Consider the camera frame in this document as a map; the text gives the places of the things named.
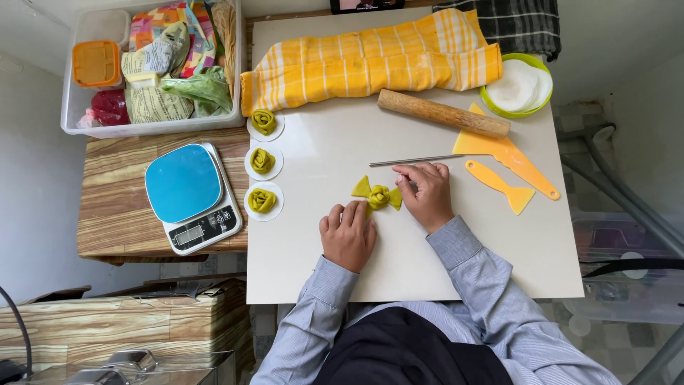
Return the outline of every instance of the finger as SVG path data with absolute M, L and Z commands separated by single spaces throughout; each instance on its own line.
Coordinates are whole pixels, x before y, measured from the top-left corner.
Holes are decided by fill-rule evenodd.
M 437 168 L 432 163 L 422 162 L 416 164 L 416 167 L 425 171 L 426 174 L 434 175 L 436 177 L 439 176 L 439 170 L 437 170 Z
M 368 226 L 366 226 L 366 232 L 364 233 L 364 241 L 366 244 L 366 251 L 368 251 L 368 254 L 373 252 L 373 249 L 376 247 L 376 239 L 378 239 L 378 231 L 376 229 L 376 222 L 374 219 L 371 219 L 368 222 Z
M 435 163 L 434 166 L 437 168 L 437 171 L 439 171 L 439 175 L 449 179 L 449 166 L 442 163 Z
M 354 223 L 352 224 L 352 227 L 358 227 L 359 229 L 363 228 L 363 225 L 366 222 L 367 207 L 368 201 L 358 202 L 358 206 L 356 206 L 356 212 L 354 213 Z
M 425 171 L 416 166 L 407 166 L 403 164 L 401 166 L 394 166 L 392 169 L 404 176 L 407 176 L 410 180 L 416 182 L 416 184 L 420 184 L 428 180 L 428 176 L 425 174 Z
M 356 212 L 357 207 L 358 201 L 351 201 L 347 204 L 347 207 L 344 208 L 344 212 L 342 213 L 342 226 L 352 226 L 352 223 L 354 222 L 354 213 Z
M 408 178 L 402 174 L 397 175 L 397 186 L 399 186 L 399 192 L 402 194 L 402 199 L 406 203 L 406 207 L 410 208 L 411 205 L 416 201 L 416 193 L 413 192 L 411 188 L 411 183 Z
M 328 215 L 328 229 L 336 230 L 340 227 L 340 214 L 344 211 L 344 206 L 335 205 Z
M 325 233 L 328 232 L 328 216 L 324 216 L 321 218 L 321 221 L 318 222 L 318 230 L 321 232 L 321 236 L 323 236 Z

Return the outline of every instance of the yellow dough scraper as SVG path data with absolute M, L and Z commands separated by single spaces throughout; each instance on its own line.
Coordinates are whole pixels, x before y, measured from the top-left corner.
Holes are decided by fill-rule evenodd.
M 520 215 L 523 212 L 523 209 L 534 195 L 535 190 L 533 188 L 508 186 L 494 171 L 474 160 L 466 162 L 466 170 L 473 174 L 480 182 L 504 193 L 515 215 Z

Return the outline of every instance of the black cable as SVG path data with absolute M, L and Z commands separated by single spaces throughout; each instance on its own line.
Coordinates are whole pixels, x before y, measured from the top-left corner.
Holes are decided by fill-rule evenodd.
M 28 378 L 32 373 L 31 366 L 33 365 L 29 333 L 26 331 L 26 325 L 24 325 L 24 320 L 21 318 L 21 315 L 19 314 L 19 309 L 16 308 L 14 301 L 12 301 L 12 298 L 10 298 L 10 296 L 7 294 L 5 289 L 2 288 L 2 286 L 0 286 L 0 295 L 5 297 L 5 301 L 7 301 L 8 305 L 10 305 L 10 307 L 12 308 L 14 318 L 16 318 L 16 322 L 19 324 L 19 329 L 21 329 L 21 334 L 24 336 L 24 345 L 26 345 L 26 378 Z

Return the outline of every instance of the digital kitchen scale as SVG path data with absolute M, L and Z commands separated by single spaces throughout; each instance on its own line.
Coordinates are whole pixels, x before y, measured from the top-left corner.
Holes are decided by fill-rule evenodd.
M 211 143 L 185 145 L 145 172 L 150 205 L 173 251 L 186 256 L 237 233 L 242 216 Z

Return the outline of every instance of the green bowl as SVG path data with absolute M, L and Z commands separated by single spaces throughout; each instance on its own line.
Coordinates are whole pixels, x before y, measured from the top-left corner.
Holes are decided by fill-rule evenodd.
M 528 63 L 530 66 L 533 66 L 535 68 L 541 69 L 543 71 L 546 71 L 549 75 L 551 74 L 549 72 L 549 69 L 547 66 L 544 65 L 539 59 L 535 58 L 532 55 L 527 55 L 526 53 L 507 53 L 503 56 L 501 56 L 501 61 L 505 62 L 506 60 L 511 60 L 511 59 L 517 59 L 517 60 L 522 60 L 525 63 Z M 548 102 L 549 99 L 551 98 L 551 94 L 553 94 L 553 87 L 551 87 L 551 92 L 549 92 L 549 97 L 547 97 L 546 100 L 544 100 L 544 103 L 540 105 L 539 107 L 535 108 L 534 110 L 530 110 L 527 112 L 508 112 L 505 110 L 502 110 L 494 104 L 492 99 L 489 99 L 489 95 L 487 94 L 487 88 L 486 86 L 482 86 L 479 88 L 479 95 L 482 97 L 482 101 L 489 107 L 490 110 L 492 110 L 495 114 L 499 116 L 503 116 L 504 118 L 509 118 L 509 119 L 518 119 L 518 118 L 523 118 L 536 110 L 539 110 L 540 108 L 544 107 Z

